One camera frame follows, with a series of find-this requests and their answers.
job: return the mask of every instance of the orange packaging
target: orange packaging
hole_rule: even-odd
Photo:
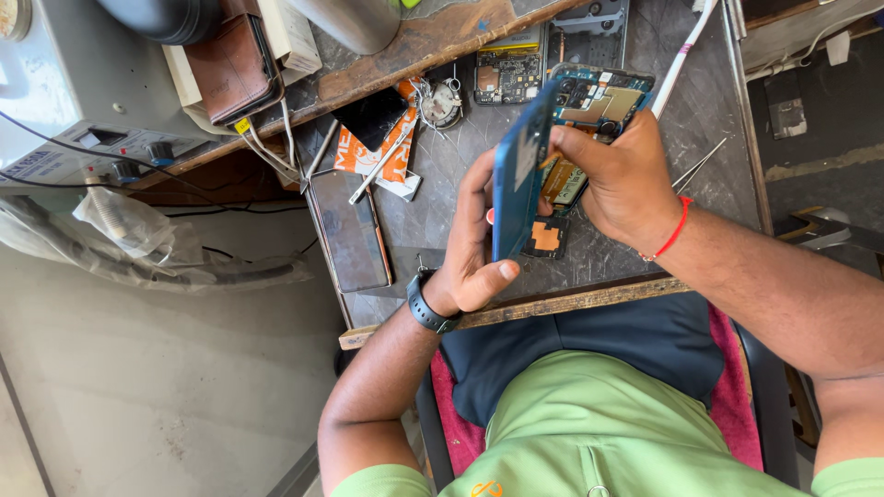
[[[399,138],[402,128],[408,124],[411,131],[408,132],[405,140],[390,160],[384,164],[384,170],[381,172],[381,178],[387,181],[405,182],[405,170],[408,168],[408,157],[411,154],[411,138],[415,134],[415,127],[412,123],[417,119],[417,90],[411,85],[413,81],[417,87],[420,87],[420,80],[412,78],[411,80],[402,80],[396,85],[396,90],[402,95],[402,98],[408,100],[408,110],[396,123],[392,131],[384,139],[380,149],[372,152],[362,145],[346,127],[340,127],[340,138],[338,139],[338,155],[334,158],[334,168],[341,171],[358,172],[360,174],[368,174],[374,169],[377,161],[381,160],[387,150],[390,149],[393,142]]]

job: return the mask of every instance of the dark blue shorts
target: dark blue shorts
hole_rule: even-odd
[[[709,334],[706,299],[664,295],[447,333],[439,346],[457,384],[454,408],[487,426],[500,395],[520,372],[557,350],[621,359],[710,407],[724,356]]]

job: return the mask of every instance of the green t-shirt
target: green t-shirt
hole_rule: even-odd
[[[513,379],[485,444],[442,497],[584,497],[591,489],[589,497],[805,495],[734,459],[701,402],[591,352],[555,352]],[[834,464],[812,490],[819,497],[884,495],[884,457]],[[398,464],[358,471],[332,493],[429,495],[423,475]]]

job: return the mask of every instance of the red thread bracelet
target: red thread bracelet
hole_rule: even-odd
[[[681,195],[678,195],[678,198],[679,198],[679,200],[682,201],[682,220],[678,222],[678,226],[675,228],[675,233],[672,233],[672,236],[669,237],[669,240],[667,240],[666,245],[664,245],[663,248],[658,250],[656,254],[648,257],[645,254],[642,254],[641,252],[638,253],[638,255],[640,257],[642,257],[642,260],[644,260],[645,262],[649,263],[649,262],[653,261],[654,259],[656,259],[657,257],[661,256],[663,254],[663,252],[666,252],[667,249],[672,247],[672,244],[675,243],[675,240],[678,239],[678,235],[682,232],[682,228],[684,228],[684,223],[685,223],[685,221],[688,220],[688,204],[691,202],[694,202],[694,201],[693,201],[693,199],[689,199],[688,197],[681,196]]]

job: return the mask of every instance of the wooden desk edge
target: wooden desk edge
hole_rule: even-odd
[[[535,11],[529,12],[521,16],[520,18],[515,18],[513,22],[505,24],[499,29],[493,30],[491,39],[494,40],[497,38],[502,38],[509,33],[520,31],[525,27],[532,26],[538,22],[551,19],[554,15],[558,14],[561,11],[565,11],[571,7],[586,4],[588,2],[589,0],[557,0],[553,4],[549,4],[546,7],[541,7]],[[479,50],[482,45],[483,43],[480,42],[479,37],[477,37],[474,39],[473,42],[463,43],[462,45],[457,46],[457,50],[441,51],[430,57],[420,59],[406,69],[403,69],[396,73],[392,73],[381,80],[372,81],[364,87],[356,88],[354,91],[347,92],[338,97],[331,98],[322,102],[312,103],[306,107],[300,108],[291,113],[291,126],[298,126],[299,124],[306,123],[311,119],[318,118],[325,113],[334,111],[335,109],[347,105],[348,103],[355,102],[360,98],[368,96],[381,88],[389,87],[395,84],[396,81],[407,78],[412,74],[420,73],[421,71],[431,69],[432,67],[435,67],[437,65],[451,62],[458,57],[468,55],[471,52]],[[262,138],[266,136],[272,136],[274,134],[281,133],[284,129],[285,126],[282,122],[282,119],[277,119],[270,124],[259,128],[258,135]],[[190,157],[189,159],[181,161],[180,163],[173,164],[166,168],[166,171],[176,175],[182,174],[194,169],[195,167],[211,162],[219,157],[225,156],[235,150],[244,148],[246,148],[246,144],[243,142],[243,140],[231,140],[218,145],[212,150],[201,153],[198,156]],[[129,185],[129,187],[141,190],[148,187],[153,187],[154,185],[157,185],[168,179],[168,176],[154,172],[146,176],[145,178]]]
[[[518,303],[495,309],[479,310],[463,317],[457,329],[475,328],[476,326],[494,325],[512,319],[530,316],[545,316],[568,312],[570,310],[589,309],[621,302],[636,301],[648,297],[679,294],[692,291],[691,287],[672,276],[663,279],[643,281],[622,287],[609,287],[591,290],[580,294],[564,295],[542,299],[534,302]],[[362,348],[380,325],[364,326],[347,330],[338,337],[340,347],[344,350]]]

